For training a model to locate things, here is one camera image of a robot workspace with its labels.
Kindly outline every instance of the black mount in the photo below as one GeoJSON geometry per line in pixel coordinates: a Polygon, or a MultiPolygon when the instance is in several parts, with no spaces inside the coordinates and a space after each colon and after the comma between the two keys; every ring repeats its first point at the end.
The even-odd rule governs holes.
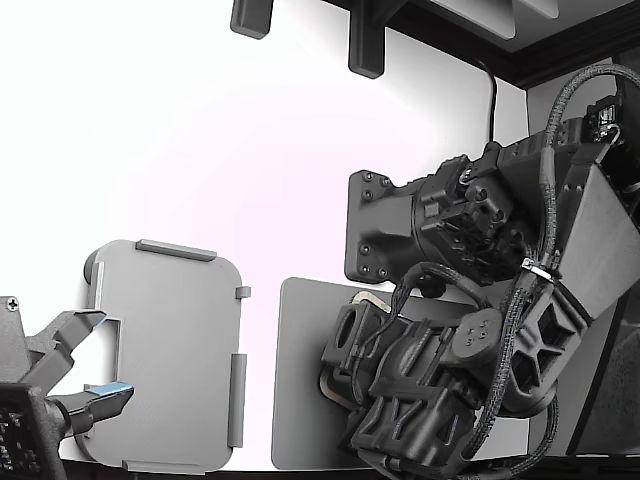
{"type": "Polygon", "coordinates": [[[407,0],[355,0],[350,14],[349,70],[367,78],[384,73],[385,27],[407,0]]]}
{"type": "Polygon", "coordinates": [[[271,29],[273,0],[234,0],[231,30],[260,40],[271,29]]]}

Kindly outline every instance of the black frame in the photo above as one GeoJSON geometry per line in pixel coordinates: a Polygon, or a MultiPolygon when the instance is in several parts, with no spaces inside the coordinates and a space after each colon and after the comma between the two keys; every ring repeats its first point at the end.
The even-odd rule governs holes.
{"type": "MultiPolygon", "coordinates": [[[[640,2],[631,2],[516,52],[507,52],[408,0],[323,0],[351,13],[349,68],[384,73],[385,26],[471,65],[484,62],[496,77],[528,90],[640,45],[640,2]]],[[[263,38],[273,0],[234,0],[231,28],[263,38]]]]}

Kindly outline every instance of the gray plastic tray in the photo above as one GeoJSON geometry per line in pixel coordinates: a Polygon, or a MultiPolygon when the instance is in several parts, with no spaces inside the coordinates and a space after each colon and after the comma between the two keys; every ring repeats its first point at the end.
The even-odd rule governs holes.
{"type": "MultiPolygon", "coordinates": [[[[280,470],[347,470],[364,462],[336,449],[347,410],[328,400],[318,383],[320,358],[340,308],[359,292],[389,303],[391,294],[368,288],[290,278],[282,284],[271,459],[280,470]]],[[[411,297],[402,313],[419,319],[459,318],[470,305],[411,297]]]]}
{"type": "Polygon", "coordinates": [[[89,306],[119,321],[116,378],[135,394],[122,415],[76,437],[96,462],[132,472],[202,475],[242,446],[250,294],[214,252],[118,240],[87,260],[89,306]]]}

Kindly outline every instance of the black plastic housing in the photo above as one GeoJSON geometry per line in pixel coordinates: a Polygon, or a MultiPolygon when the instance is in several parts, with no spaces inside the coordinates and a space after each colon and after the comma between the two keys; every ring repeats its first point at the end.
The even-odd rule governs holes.
{"type": "MultiPolygon", "coordinates": [[[[489,144],[481,165],[457,157],[404,187],[377,173],[354,173],[349,181],[347,278],[397,283],[422,261],[451,266],[482,285],[513,277],[534,231],[508,189],[491,175],[499,153],[498,144],[489,144]]],[[[432,298],[445,290],[437,278],[425,278],[418,287],[432,298]]]]}
{"type": "Polygon", "coordinates": [[[50,415],[40,388],[0,383],[0,478],[66,480],[63,436],[64,419],[50,415]]]}
{"type": "MultiPolygon", "coordinates": [[[[329,390],[339,394],[352,405],[355,405],[355,399],[351,391],[351,369],[356,358],[353,347],[362,345],[388,317],[385,311],[368,301],[345,305],[338,314],[331,340],[322,354],[322,362],[331,368],[327,379],[329,390]]],[[[366,393],[371,387],[382,356],[389,346],[402,336],[410,325],[411,322],[406,319],[397,319],[378,341],[366,349],[356,380],[362,392],[366,393]]],[[[371,406],[371,403],[371,397],[364,395],[365,406],[371,406]]]]}

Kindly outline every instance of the cable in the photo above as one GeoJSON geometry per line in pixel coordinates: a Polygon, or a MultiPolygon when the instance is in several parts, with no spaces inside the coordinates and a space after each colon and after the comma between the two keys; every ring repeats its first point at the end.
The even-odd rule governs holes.
{"type": "Polygon", "coordinates": [[[498,99],[498,82],[496,81],[495,75],[491,72],[486,63],[482,60],[475,58],[474,59],[478,65],[482,67],[482,69],[487,72],[489,75],[489,79],[491,80],[491,105],[489,107],[489,141],[493,142],[494,132],[495,132],[495,123],[496,123],[496,101],[498,99]]]}
{"type": "Polygon", "coordinates": [[[513,298],[510,302],[505,320],[502,326],[502,345],[500,355],[498,357],[497,368],[491,382],[491,389],[485,402],[484,410],[480,415],[478,424],[475,427],[473,435],[462,451],[462,457],[468,461],[478,453],[480,447],[484,444],[489,436],[491,429],[498,417],[498,412],[502,406],[502,399],[507,388],[509,373],[511,372],[511,357],[513,356],[513,347],[517,328],[520,324],[520,316],[525,306],[525,302],[529,297],[530,290],[519,285],[515,289],[513,298]]]}
{"type": "Polygon", "coordinates": [[[547,407],[547,425],[544,430],[544,436],[531,455],[509,468],[499,471],[462,474],[456,477],[457,480],[508,480],[522,475],[524,472],[535,467],[547,454],[549,448],[551,448],[558,433],[559,418],[558,397],[553,397],[553,400],[547,407]]]}
{"type": "Polygon", "coordinates": [[[393,294],[391,295],[391,311],[389,312],[389,317],[387,321],[384,322],[380,327],[378,327],[371,335],[369,335],[362,345],[354,345],[357,349],[357,356],[353,362],[353,367],[351,369],[351,392],[353,394],[353,398],[358,405],[362,405],[364,401],[362,390],[358,385],[358,370],[360,368],[360,363],[362,362],[362,358],[365,355],[365,352],[369,345],[376,341],[376,339],[386,332],[389,327],[393,324],[393,322],[397,319],[398,315],[402,311],[405,303],[409,299],[411,295],[411,291],[415,288],[420,280],[425,275],[433,275],[441,278],[445,282],[455,285],[462,292],[466,293],[473,299],[473,301],[478,305],[479,308],[490,308],[491,302],[489,299],[482,293],[478,284],[476,284],[473,280],[461,275],[456,272],[452,268],[446,267],[444,265],[440,265],[438,263],[432,262],[422,262],[411,267],[407,273],[402,277],[402,279],[398,282],[396,287],[393,290],[393,294]]]}
{"type": "Polygon", "coordinates": [[[587,80],[600,75],[614,75],[630,81],[640,88],[640,75],[633,70],[616,64],[591,65],[583,68],[562,88],[551,109],[547,127],[544,131],[544,144],[542,159],[540,162],[540,188],[545,204],[545,217],[542,223],[544,238],[540,251],[540,259],[543,266],[549,266],[553,257],[557,235],[557,206],[556,206],[556,180],[555,180],[555,150],[554,144],[562,115],[575,91],[587,80]]]}

